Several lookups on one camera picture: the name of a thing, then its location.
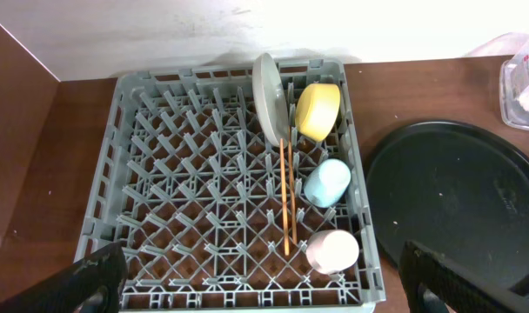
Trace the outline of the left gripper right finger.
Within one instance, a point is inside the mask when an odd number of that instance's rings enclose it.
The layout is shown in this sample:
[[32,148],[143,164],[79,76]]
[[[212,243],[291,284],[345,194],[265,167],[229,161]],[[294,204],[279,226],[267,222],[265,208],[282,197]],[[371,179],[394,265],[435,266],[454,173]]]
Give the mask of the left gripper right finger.
[[398,272],[412,313],[529,313],[529,300],[489,283],[416,241],[402,249]]

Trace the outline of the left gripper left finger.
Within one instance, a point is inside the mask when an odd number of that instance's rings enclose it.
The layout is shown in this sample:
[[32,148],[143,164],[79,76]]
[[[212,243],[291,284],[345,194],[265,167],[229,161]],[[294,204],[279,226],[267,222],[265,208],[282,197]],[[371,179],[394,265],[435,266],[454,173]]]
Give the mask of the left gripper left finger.
[[0,302],[0,312],[118,312],[127,276],[122,246],[110,243]]

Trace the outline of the pink plastic cup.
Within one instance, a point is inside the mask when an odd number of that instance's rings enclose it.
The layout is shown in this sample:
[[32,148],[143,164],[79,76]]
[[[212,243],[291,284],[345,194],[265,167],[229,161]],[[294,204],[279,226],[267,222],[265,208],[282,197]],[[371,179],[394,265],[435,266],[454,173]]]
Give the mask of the pink plastic cup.
[[359,257],[357,239],[345,230],[323,230],[313,234],[305,256],[317,272],[331,275],[350,268]]

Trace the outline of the light blue plastic cup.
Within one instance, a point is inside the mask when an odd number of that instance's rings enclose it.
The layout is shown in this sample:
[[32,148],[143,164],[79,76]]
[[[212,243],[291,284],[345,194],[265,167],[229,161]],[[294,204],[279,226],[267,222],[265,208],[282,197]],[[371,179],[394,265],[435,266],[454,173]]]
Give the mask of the light blue plastic cup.
[[344,195],[350,181],[350,169],[343,161],[326,159],[307,177],[303,191],[310,203],[328,208]]

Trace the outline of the wooden chopstick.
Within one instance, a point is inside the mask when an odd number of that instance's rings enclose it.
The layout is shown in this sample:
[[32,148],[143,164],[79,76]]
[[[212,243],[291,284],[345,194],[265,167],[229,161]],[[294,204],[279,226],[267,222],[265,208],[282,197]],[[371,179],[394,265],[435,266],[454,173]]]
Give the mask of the wooden chopstick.
[[283,218],[283,232],[284,232],[284,254],[290,255],[290,239],[289,239],[289,224],[287,211],[287,188],[285,178],[285,148],[284,139],[280,138],[279,144],[280,155],[280,177],[281,177],[281,199],[282,199],[282,218]]

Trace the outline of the yellow bowl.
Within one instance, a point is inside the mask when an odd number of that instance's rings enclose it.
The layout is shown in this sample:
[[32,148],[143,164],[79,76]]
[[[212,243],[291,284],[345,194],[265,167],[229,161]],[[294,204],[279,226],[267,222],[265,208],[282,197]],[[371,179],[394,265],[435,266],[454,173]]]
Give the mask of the yellow bowl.
[[296,128],[315,142],[325,140],[337,120],[340,101],[341,94],[336,84],[308,85],[296,106]]

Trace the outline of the grey round plate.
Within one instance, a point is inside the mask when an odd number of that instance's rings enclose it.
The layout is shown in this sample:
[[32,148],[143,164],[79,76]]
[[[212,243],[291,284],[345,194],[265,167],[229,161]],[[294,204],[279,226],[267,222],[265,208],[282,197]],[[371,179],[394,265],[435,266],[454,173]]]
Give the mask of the grey round plate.
[[260,55],[252,66],[252,93],[258,121],[267,141],[275,147],[288,138],[289,115],[284,87],[274,59]]

